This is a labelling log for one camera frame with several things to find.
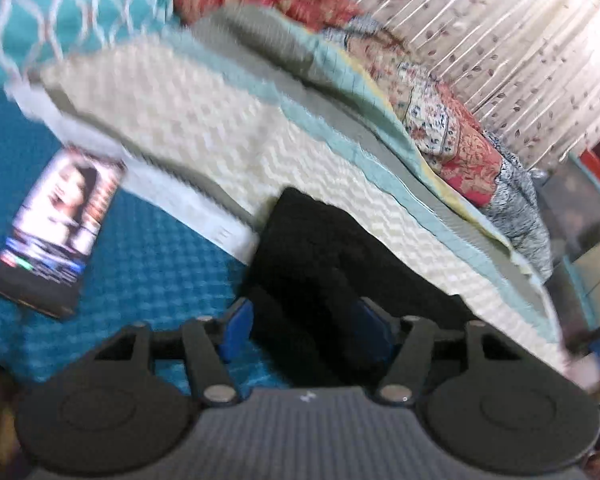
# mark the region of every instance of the black cloth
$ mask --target black cloth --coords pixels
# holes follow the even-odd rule
[[[254,303],[254,338],[274,357],[293,347],[293,360],[317,365],[323,378],[328,368],[345,383],[378,372],[343,360],[338,320],[360,297],[392,316],[426,317],[450,330],[475,319],[460,296],[419,276],[347,212],[294,188],[273,208],[240,293]]]

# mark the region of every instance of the smartphone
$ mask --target smartphone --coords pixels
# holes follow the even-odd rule
[[[0,250],[0,295],[55,318],[75,313],[84,269],[125,167],[74,146],[56,153]]]

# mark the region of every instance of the white chevron blanket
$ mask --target white chevron blanket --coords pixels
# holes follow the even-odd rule
[[[558,370],[566,356],[361,170],[290,122],[282,111],[229,86],[221,75],[156,38],[137,40],[41,72],[81,114],[170,166],[195,168],[257,218],[286,186],[349,212],[405,264]]]

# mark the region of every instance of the person on phone screen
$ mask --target person on phone screen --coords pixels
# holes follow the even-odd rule
[[[98,170],[70,162],[50,178],[55,179],[50,191],[33,197],[22,209],[14,227],[45,242],[79,250],[75,240],[98,180]]]

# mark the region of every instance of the teal geometric pillow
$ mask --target teal geometric pillow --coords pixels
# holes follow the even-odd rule
[[[0,0],[0,86],[42,61],[177,24],[173,0]]]

